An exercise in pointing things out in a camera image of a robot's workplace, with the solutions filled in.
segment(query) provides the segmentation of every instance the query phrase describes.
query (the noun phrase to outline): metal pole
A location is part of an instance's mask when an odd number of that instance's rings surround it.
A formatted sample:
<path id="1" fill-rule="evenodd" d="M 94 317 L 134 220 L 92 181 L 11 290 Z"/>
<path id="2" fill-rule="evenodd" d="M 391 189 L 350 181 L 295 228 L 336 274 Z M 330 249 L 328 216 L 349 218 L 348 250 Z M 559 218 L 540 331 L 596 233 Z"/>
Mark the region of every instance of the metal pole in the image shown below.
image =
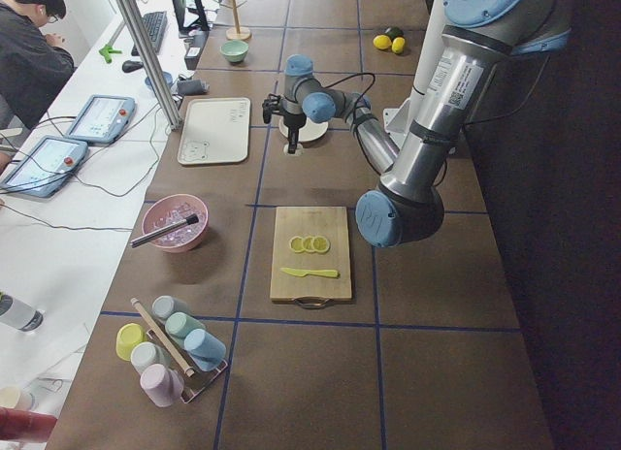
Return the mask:
<path id="1" fill-rule="evenodd" d="M 145 64 L 145 70 L 151 80 L 153 92 L 159 102 L 162 111 L 168 118 L 168 123 L 172 130 L 177 130 L 181 127 L 182 119 L 177 110 L 177 105 L 171 94 L 171 90 L 164 80 L 164 74 L 162 73 L 162 67 L 159 65 L 157 55 L 151 41 L 148 37 L 147 30 L 143 25 L 143 20 L 136 5 L 135 0 L 116 0 L 118 9 L 120 10 L 129 33 L 132 35 L 132 39 L 136 44 L 138 53 Z"/>

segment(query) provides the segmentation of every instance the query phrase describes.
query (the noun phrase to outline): yellow cup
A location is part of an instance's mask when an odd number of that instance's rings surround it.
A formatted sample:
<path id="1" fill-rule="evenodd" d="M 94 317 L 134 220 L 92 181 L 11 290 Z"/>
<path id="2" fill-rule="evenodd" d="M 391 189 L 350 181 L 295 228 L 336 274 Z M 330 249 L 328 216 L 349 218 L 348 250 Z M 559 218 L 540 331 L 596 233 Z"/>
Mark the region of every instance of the yellow cup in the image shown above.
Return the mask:
<path id="1" fill-rule="evenodd" d="M 123 361 L 129 361 L 136 345 L 147 340 L 145 329 L 140 324 L 125 324 L 116 334 L 116 355 Z"/>
<path id="2" fill-rule="evenodd" d="M 34 404 L 33 395 L 15 385 L 0 389 L 0 406 L 28 411 Z"/>

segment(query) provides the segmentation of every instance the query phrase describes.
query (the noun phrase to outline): white plate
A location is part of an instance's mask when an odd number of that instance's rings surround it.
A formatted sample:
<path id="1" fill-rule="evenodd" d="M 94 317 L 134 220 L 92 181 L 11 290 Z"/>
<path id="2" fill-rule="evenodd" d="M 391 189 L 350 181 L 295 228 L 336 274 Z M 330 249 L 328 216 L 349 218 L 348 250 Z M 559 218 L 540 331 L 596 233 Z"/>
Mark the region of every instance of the white plate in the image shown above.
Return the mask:
<path id="1" fill-rule="evenodd" d="M 284 118 L 282 117 L 278 121 L 278 129 L 280 130 L 280 133 L 287 138 L 289 129 L 284 126 Z M 315 140 L 320 139 L 327 130 L 328 122 L 314 123 L 312 120 L 307 118 L 307 124 L 300 129 L 300 138 L 298 143 L 314 142 Z"/>

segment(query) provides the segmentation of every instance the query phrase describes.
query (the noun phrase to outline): cutting board handle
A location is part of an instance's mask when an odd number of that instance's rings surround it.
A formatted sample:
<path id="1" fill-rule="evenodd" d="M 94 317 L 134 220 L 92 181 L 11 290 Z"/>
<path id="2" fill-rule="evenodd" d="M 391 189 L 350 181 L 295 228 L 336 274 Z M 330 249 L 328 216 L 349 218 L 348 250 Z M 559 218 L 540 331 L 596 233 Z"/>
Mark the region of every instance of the cutting board handle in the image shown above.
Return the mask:
<path id="1" fill-rule="evenodd" d="M 331 299 L 329 298 L 318 298 L 318 297 L 302 297 L 296 298 L 293 302 L 304 309 L 322 309 L 326 307 L 328 303 L 330 303 Z"/>

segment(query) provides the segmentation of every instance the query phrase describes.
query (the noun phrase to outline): robotic arm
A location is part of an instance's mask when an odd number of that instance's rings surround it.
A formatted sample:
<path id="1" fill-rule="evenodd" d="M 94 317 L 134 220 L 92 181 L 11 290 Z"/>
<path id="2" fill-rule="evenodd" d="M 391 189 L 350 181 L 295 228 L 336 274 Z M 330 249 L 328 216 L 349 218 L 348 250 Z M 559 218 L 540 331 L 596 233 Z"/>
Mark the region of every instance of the robotic arm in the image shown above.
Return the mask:
<path id="1" fill-rule="evenodd" d="M 316 123 L 342 118 L 358 136 L 381 173 L 376 190 L 356 206 L 358 229 L 375 246 L 419 241 L 438 231 L 444 209 L 434 180 L 495 65 L 514 54 L 563 48 L 570 33 L 571 0 L 436 1 L 432 18 L 443 8 L 448 22 L 444 49 L 401 148 L 362 96 L 324 88 L 304 55 L 288 58 L 283 96 L 270 95 L 263 105 L 266 123 L 272 113 L 283 116 L 289 153 L 307 117 Z"/>

